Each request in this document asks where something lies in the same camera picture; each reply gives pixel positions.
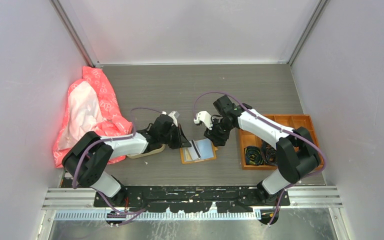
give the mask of crumpled towel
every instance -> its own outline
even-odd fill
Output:
[[[112,137],[127,135],[131,130],[132,123],[120,113],[116,94],[102,69],[84,66],[82,79],[68,89],[62,128],[52,148],[55,166],[63,167],[65,155],[89,131]],[[110,159],[108,164],[125,157]]]

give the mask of small wooden board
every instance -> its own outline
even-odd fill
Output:
[[[184,150],[183,148],[180,148],[180,159],[181,159],[181,163],[182,164],[194,164],[194,163],[200,163],[200,162],[204,162],[204,161],[210,161],[210,160],[215,160],[217,158],[216,156],[216,150],[218,150],[217,147],[215,147],[213,145],[213,143],[211,143],[211,146],[212,146],[212,153],[214,154],[214,157],[212,158],[207,158],[207,159],[200,159],[200,160],[196,160],[196,161],[185,161],[185,154],[184,154]]]

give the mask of pink cloth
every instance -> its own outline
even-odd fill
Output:
[[[132,123],[120,113],[116,94],[104,72],[84,66],[83,78],[68,89],[62,128],[52,148],[55,166],[63,167],[64,156],[89,131],[100,136],[122,136],[131,130]],[[110,159],[108,164],[125,157]]]

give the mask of white wall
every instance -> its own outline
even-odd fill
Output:
[[[384,239],[384,1],[331,1],[292,71],[355,239]]]
[[[286,63],[319,0],[62,2],[101,64]]]
[[[85,64],[48,0],[0,1],[0,239],[37,233],[52,143]]]

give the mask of black cable bundle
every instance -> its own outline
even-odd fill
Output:
[[[245,163],[246,165],[260,166],[263,165],[263,157],[261,150],[257,146],[247,146],[245,148]]]
[[[261,156],[263,158],[263,162],[265,165],[269,166],[277,166],[278,158],[276,156],[276,149],[265,141],[262,142],[261,146]]]

